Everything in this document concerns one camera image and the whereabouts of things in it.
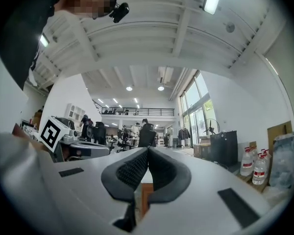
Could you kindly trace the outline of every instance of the standing fan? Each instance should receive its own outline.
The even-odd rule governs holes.
[[[214,127],[211,127],[211,120],[213,120],[217,123],[217,128],[218,128],[217,132],[219,132],[220,126],[219,126],[218,122],[213,118],[208,118],[207,122],[208,122],[208,120],[210,120],[209,128],[207,130],[205,130],[204,132],[206,132],[206,134],[208,134],[208,131],[210,131],[211,134],[216,134],[214,131],[215,130]]]

